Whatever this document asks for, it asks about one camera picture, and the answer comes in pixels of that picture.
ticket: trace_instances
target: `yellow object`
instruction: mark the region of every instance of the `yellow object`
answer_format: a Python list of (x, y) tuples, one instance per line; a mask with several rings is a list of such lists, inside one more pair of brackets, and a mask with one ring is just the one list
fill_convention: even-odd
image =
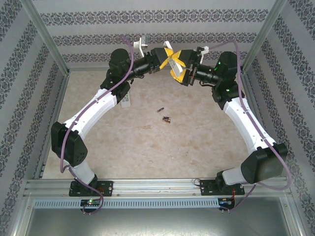
[(181, 55), (181, 52), (182, 52), (182, 50), (180, 50), (180, 51), (174, 53), (174, 54), (172, 55), (172, 59), (173, 59), (175, 62), (177, 62), (179, 65), (181, 65), (182, 67), (186, 67), (185, 63), (178, 59), (179, 56)]
[(169, 48), (164, 48), (166, 54), (167, 54), (167, 59), (163, 61), (163, 63), (159, 66), (159, 69), (162, 70), (163, 67), (165, 67), (168, 64), (169, 58), (173, 55), (173, 50)]
[(175, 73), (173, 70), (171, 70), (171, 75), (173, 76), (174, 80), (176, 80), (179, 83), (183, 82), (184, 76), (186, 73), (186, 69), (183, 70), (182, 74), (179, 77), (176, 77)]

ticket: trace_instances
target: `beige marbled floor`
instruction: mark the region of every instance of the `beige marbled floor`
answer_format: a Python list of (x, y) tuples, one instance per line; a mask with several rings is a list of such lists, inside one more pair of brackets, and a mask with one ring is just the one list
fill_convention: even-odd
[[(79, 111), (96, 93), (106, 71), (72, 72), (59, 122)], [(230, 118), (213, 101), (211, 89), (185, 87), (169, 70), (136, 79), (131, 108), (106, 113), (84, 140), (88, 163), (99, 178), (214, 177), (239, 165), (247, 148)], [(171, 124), (162, 116), (172, 117)], [(59, 171), (50, 151), (43, 178), (72, 178)]]

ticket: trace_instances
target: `enclosure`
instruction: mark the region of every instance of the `enclosure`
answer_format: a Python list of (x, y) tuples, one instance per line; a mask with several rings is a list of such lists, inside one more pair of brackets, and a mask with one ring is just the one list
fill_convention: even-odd
[[(0, 235), (315, 235), (314, 0), (0, 5)], [(257, 185), (230, 214), (216, 209), (218, 196), (201, 196), (195, 179), (239, 166), (248, 150), (211, 88), (183, 86), (166, 66), (136, 78), (131, 107), (118, 104), (89, 131), (87, 162), (114, 186), (99, 217), (81, 215), (82, 198), (68, 196), (73, 177), (60, 173), (51, 151), (51, 126), (95, 95), (111, 53), (128, 50), (121, 34), (131, 42), (147, 35), (147, 51), (164, 41), (176, 52), (235, 40), (243, 92), (268, 134), (285, 143), (291, 187)], [(203, 64), (215, 66), (224, 51), (235, 52), (234, 45), (211, 50)], [(139, 51), (134, 55), (140, 58)], [(266, 182), (284, 186), (285, 176)], [(74, 222), (76, 230), (66, 229)]]

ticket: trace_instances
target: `perforated metal strip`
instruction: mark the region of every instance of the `perforated metal strip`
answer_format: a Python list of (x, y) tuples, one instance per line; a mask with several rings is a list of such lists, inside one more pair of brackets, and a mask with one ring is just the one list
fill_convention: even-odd
[[(80, 208), (80, 199), (44, 199), (36, 200), (34, 208), (36, 209), (70, 209)], [(107, 199), (102, 208), (207, 208), (219, 207), (217, 198), (202, 199)]]

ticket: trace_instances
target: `patterned wallpaper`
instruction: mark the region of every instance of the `patterned wallpaper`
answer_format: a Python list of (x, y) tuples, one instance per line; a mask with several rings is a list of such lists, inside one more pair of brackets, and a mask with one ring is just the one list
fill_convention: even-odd
[(0, 0), (0, 235), (34, 177), (63, 74), (18, 0)]
[[(228, 39), (247, 55), (275, 0), (34, 0), (35, 7), (70, 69), (107, 67), (110, 54), (123, 45), (120, 34), (131, 41), (149, 36), (148, 50), (169, 40), (175, 51), (213, 46)], [(226, 45), (211, 52), (206, 63), (216, 63)]]
[(265, 128), (288, 147), (307, 235), (315, 235), (314, 16), (312, 1), (289, 0), (247, 72)]

